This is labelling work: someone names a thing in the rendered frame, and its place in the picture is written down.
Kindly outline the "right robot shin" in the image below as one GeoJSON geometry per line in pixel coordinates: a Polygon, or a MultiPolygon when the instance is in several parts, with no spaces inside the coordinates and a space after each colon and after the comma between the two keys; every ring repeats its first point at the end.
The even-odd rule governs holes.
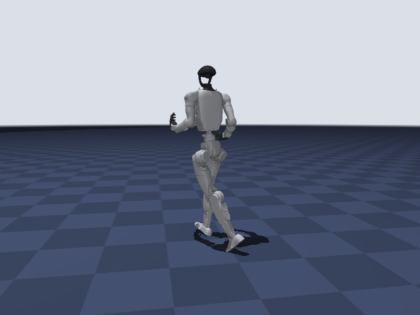
{"type": "MultiPolygon", "coordinates": [[[[216,186],[215,186],[215,188],[216,188],[216,191],[217,191],[217,187],[216,186]]],[[[210,227],[211,215],[212,215],[213,211],[212,211],[212,209],[211,209],[211,207],[209,205],[208,199],[205,196],[205,194],[203,194],[203,210],[204,210],[204,214],[203,214],[203,219],[204,219],[203,226],[205,228],[207,228],[207,225],[210,227]]]]}

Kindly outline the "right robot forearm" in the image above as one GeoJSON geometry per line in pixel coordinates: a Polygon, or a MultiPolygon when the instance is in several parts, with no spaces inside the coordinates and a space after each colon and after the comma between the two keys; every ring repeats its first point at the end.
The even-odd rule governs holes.
{"type": "Polygon", "coordinates": [[[232,135],[232,132],[235,130],[236,126],[232,126],[232,127],[227,127],[225,131],[222,134],[222,138],[230,138],[232,135]]]}

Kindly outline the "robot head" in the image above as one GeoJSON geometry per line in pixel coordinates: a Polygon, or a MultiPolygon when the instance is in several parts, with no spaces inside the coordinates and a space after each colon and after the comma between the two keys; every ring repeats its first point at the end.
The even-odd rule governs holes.
{"type": "Polygon", "coordinates": [[[216,71],[212,66],[204,66],[198,71],[199,83],[204,88],[203,90],[215,91],[210,84],[211,79],[215,74],[216,74],[216,71]],[[201,82],[201,77],[205,77],[207,79],[209,78],[208,83],[203,84],[201,82]]]}

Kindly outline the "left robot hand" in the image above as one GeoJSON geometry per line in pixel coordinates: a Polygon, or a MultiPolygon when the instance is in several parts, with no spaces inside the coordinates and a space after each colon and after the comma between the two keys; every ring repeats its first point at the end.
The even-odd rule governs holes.
{"type": "Polygon", "coordinates": [[[176,123],[175,119],[173,119],[173,118],[176,118],[176,117],[173,117],[173,116],[175,116],[175,115],[176,115],[175,113],[172,113],[172,115],[171,115],[171,118],[170,118],[170,127],[171,127],[171,124],[172,124],[172,125],[177,125],[177,123],[176,123]]]}

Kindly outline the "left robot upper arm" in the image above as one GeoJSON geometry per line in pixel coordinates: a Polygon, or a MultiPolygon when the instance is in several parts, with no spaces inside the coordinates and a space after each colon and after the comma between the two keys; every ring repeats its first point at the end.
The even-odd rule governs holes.
{"type": "Polygon", "coordinates": [[[197,100],[197,98],[198,98],[198,92],[189,92],[184,96],[186,116],[187,116],[186,119],[188,119],[187,128],[193,128],[196,125],[196,121],[194,120],[194,114],[195,114],[194,102],[197,100]]]}

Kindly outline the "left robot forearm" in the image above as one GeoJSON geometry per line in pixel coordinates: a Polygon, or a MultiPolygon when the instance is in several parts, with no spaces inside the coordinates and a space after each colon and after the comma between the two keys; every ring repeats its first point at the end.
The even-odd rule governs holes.
{"type": "Polygon", "coordinates": [[[187,126],[188,126],[188,119],[185,119],[180,124],[177,124],[177,125],[172,125],[171,124],[171,130],[175,131],[176,133],[180,133],[180,132],[183,132],[183,131],[187,131],[188,130],[187,126]]]}

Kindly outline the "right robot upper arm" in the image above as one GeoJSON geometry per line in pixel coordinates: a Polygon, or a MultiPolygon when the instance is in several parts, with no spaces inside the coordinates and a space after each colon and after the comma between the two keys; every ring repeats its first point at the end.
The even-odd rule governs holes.
{"type": "Polygon", "coordinates": [[[227,119],[225,119],[226,121],[226,126],[227,127],[232,127],[232,126],[236,126],[236,118],[234,117],[234,111],[230,102],[230,97],[227,94],[222,94],[222,107],[223,110],[227,116],[227,119]]]}

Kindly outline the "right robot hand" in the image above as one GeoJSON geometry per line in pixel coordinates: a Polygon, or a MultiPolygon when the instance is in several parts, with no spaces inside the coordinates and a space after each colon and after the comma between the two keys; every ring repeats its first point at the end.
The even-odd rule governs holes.
{"type": "Polygon", "coordinates": [[[219,132],[217,132],[217,131],[211,131],[211,132],[216,133],[216,134],[214,134],[214,135],[215,135],[215,139],[216,139],[216,140],[221,141],[221,140],[226,140],[226,139],[228,139],[228,138],[222,138],[222,134],[223,134],[223,133],[219,133],[219,132]]]}

